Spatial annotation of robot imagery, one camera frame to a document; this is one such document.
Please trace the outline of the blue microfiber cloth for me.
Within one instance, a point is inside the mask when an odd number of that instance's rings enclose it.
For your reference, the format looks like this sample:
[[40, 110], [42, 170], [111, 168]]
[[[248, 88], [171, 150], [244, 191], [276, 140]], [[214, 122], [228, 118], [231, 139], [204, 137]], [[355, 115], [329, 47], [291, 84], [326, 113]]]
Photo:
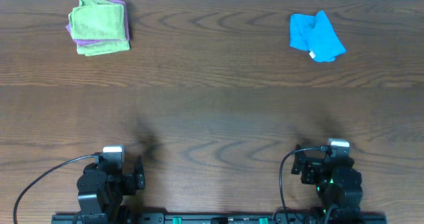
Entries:
[[337, 56], [346, 53], [324, 11], [314, 16], [291, 15], [290, 46], [308, 52], [315, 62], [334, 62]]

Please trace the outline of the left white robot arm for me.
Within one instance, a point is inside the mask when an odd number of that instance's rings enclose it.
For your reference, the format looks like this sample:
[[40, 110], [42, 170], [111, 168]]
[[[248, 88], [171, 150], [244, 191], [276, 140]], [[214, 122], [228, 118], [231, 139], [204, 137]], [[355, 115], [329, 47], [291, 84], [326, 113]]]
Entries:
[[95, 153], [94, 159], [77, 181], [80, 211], [72, 223], [137, 223], [136, 215], [122, 202], [146, 186], [142, 158], [137, 157], [130, 174], [123, 173], [121, 153]]

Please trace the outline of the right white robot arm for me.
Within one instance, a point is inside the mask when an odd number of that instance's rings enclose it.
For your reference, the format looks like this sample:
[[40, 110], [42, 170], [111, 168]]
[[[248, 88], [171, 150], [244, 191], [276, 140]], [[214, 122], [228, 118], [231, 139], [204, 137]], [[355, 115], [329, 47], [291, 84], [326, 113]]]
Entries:
[[355, 223], [360, 221], [363, 196], [362, 175], [353, 168], [350, 144], [330, 139], [327, 145], [295, 147], [292, 174], [301, 175], [301, 183], [314, 185], [322, 204], [315, 214], [316, 223]]

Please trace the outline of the bottom green folded cloth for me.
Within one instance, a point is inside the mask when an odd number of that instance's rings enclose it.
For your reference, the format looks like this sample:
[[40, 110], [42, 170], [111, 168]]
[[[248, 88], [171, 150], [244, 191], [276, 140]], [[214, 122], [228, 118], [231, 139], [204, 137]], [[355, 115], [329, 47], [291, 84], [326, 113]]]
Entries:
[[97, 56], [114, 52], [122, 52], [130, 49], [131, 48], [129, 41], [118, 40], [109, 42], [99, 42], [87, 46], [77, 46], [77, 53], [85, 56]]

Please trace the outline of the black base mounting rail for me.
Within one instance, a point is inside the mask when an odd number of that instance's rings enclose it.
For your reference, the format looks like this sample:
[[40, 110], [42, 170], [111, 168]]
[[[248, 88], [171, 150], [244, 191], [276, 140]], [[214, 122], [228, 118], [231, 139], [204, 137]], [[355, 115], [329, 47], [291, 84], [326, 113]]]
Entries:
[[[137, 213], [121, 215], [116, 221], [106, 221], [106, 219], [94, 219], [83, 215], [53, 215], [51, 224], [83, 224], [83, 223], [128, 223], [128, 224], [280, 224], [280, 223], [325, 223], [325, 216], [314, 216], [308, 213], [289, 213], [289, 222], [283, 213], [277, 214], [256, 214], [256, 215], [207, 215], [207, 214], [163, 214], [163, 213]], [[366, 223], [366, 224], [386, 224], [384, 215], [366, 214], [359, 220], [336, 221], [330, 217], [327, 223]]]

